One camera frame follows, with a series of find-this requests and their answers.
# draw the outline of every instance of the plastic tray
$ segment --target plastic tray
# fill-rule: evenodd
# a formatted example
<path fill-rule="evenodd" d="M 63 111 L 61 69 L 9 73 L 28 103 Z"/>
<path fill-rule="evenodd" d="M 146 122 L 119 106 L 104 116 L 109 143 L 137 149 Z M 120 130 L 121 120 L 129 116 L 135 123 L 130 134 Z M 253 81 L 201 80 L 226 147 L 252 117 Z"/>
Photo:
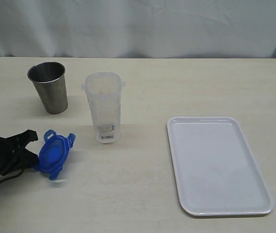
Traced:
<path fill-rule="evenodd" d="M 237 121 L 173 117 L 167 123 L 179 201 L 194 216 L 265 215 L 274 201 Z"/>

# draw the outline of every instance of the white curtain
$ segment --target white curtain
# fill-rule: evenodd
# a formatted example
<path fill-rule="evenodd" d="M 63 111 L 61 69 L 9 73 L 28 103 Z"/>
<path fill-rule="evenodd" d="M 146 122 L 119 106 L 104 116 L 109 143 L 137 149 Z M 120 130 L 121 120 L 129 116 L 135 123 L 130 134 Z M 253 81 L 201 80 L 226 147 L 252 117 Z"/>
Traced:
<path fill-rule="evenodd" d="M 0 56 L 273 55 L 276 0 L 0 0 Z"/>

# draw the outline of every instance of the blue plastic lid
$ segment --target blue plastic lid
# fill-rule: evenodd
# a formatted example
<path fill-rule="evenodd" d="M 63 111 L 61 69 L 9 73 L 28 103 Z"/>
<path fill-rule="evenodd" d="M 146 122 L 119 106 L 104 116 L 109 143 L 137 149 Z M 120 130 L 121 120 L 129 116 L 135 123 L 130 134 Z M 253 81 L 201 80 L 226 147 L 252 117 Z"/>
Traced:
<path fill-rule="evenodd" d="M 54 130 L 48 130 L 44 134 L 44 140 L 45 145 L 39 153 L 40 163 L 34 169 L 50 174 L 49 179 L 55 180 L 73 147 L 75 135 L 70 133 L 66 138 L 57 135 Z"/>

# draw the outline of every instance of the plastic cup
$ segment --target plastic cup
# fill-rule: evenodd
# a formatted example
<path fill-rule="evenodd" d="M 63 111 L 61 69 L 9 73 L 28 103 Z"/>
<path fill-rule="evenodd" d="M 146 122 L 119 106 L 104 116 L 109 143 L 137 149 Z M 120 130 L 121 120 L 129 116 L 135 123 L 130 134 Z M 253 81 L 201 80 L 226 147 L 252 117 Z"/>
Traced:
<path fill-rule="evenodd" d="M 100 143 L 112 143 L 120 138 L 120 95 L 125 83 L 117 74 L 94 73 L 85 80 L 85 90 Z"/>

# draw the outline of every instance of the sticker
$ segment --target sticker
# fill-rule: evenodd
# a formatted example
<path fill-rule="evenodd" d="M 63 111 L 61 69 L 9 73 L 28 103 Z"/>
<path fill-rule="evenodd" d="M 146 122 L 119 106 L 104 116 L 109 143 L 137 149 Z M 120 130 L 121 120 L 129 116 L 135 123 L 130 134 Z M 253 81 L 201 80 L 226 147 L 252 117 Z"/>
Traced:
<path fill-rule="evenodd" d="M 99 131 L 99 138 L 101 140 L 115 138 L 115 130 L 114 130 L 113 123 L 103 123 L 103 124 L 97 126 L 97 129 Z"/>

